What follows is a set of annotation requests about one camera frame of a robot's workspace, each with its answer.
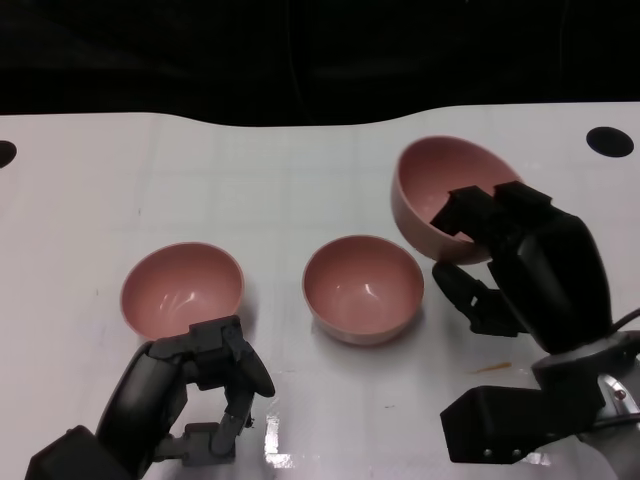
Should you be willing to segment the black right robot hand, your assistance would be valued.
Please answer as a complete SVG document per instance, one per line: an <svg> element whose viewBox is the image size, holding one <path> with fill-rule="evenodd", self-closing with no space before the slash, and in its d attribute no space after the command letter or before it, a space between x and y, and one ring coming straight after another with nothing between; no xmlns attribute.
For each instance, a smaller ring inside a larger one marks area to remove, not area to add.
<svg viewBox="0 0 640 480"><path fill-rule="evenodd" d="M529 333L555 355L606 337L613 325L609 285L594 238L577 216L519 181L452 190L432 225L463 233L489 255L488 288L451 262L433 278L476 334Z"/></svg>

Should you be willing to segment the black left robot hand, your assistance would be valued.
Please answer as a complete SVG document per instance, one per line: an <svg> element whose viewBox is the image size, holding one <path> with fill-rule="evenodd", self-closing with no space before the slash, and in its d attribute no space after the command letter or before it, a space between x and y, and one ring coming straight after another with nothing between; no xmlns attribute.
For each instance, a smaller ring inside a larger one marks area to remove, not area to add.
<svg viewBox="0 0 640 480"><path fill-rule="evenodd" d="M170 430L188 401L187 387L221 388L227 401L218 422L192 423L175 437ZM193 324L185 334L143 344L102 414L96 436L134 478L154 463L179 460L185 467L228 464L235 440L250 422L255 396L271 398L273 381L229 316Z"/></svg>

